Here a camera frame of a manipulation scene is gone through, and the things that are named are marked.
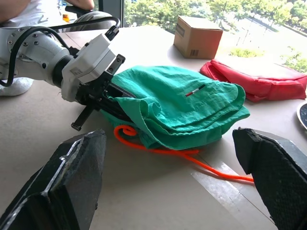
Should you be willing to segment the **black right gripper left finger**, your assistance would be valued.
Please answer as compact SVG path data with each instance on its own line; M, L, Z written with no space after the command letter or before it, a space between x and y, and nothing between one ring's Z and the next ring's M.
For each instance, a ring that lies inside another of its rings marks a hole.
M87 230L102 186L106 134L99 129L62 142L0 218L2 230Z

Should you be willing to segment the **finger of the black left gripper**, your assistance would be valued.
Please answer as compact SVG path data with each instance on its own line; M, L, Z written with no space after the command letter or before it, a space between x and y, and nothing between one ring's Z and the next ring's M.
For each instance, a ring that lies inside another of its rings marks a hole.
M120 120L132 122L119 103L105 95L102 96L102 110Z
M132 93L126 91L125 89L113 83L110 84L110 96L112 96L113 98L116 98L116 97L135 98L135 96Z

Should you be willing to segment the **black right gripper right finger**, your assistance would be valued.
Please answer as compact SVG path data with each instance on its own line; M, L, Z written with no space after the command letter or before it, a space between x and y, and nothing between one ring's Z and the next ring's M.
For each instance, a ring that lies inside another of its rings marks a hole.
M307 157L297 145L281 136L238 128L232 137L236 157L251 174L276 227L307 228Z

